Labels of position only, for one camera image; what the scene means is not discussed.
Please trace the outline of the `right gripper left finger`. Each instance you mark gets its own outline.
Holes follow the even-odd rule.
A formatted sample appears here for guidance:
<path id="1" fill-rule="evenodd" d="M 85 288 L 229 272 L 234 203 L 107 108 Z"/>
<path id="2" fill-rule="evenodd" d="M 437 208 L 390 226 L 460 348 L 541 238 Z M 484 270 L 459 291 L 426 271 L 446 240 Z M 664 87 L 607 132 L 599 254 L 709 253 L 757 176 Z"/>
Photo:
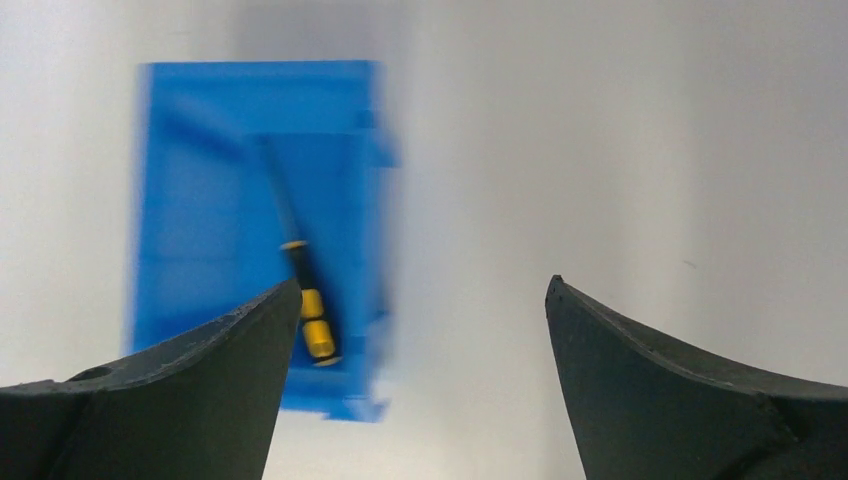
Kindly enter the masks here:
<path id="1" fill-rule="evenodd" d="M 167 341 L 1 391 L 5 479 L 259 479 L 301 308 L 287 280 Z"/>

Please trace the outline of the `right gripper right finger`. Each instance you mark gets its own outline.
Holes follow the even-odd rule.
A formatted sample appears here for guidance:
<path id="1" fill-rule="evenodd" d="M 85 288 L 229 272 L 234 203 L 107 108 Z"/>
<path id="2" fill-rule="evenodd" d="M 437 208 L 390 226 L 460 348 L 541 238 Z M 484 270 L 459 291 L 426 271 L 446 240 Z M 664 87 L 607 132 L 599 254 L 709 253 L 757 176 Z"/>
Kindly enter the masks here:
<path id="1" fill-rule="evenodd" d="M 745 365 L 604 306 L 560 276 L 546 317 L 589 479 L 843 479 L 847 390 Z"/>

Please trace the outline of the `yellow black screwdriver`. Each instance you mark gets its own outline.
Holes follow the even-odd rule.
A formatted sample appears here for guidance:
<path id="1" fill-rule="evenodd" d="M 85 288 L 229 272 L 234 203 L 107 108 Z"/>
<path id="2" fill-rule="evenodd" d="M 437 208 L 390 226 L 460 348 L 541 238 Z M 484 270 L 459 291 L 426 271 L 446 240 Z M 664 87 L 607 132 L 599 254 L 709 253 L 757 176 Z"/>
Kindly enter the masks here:
<path id="1" fill-rule="evenodd" d="M 258 135 L 256 143 L 283 233 L 280 251 L 287 257 L 301 291 L 300 323 L 307 352 L 315 366 L 333 365 L 342 355 L 335 323 L 321 293 L 310 243 L 299 228 L 272 136 Z"/>

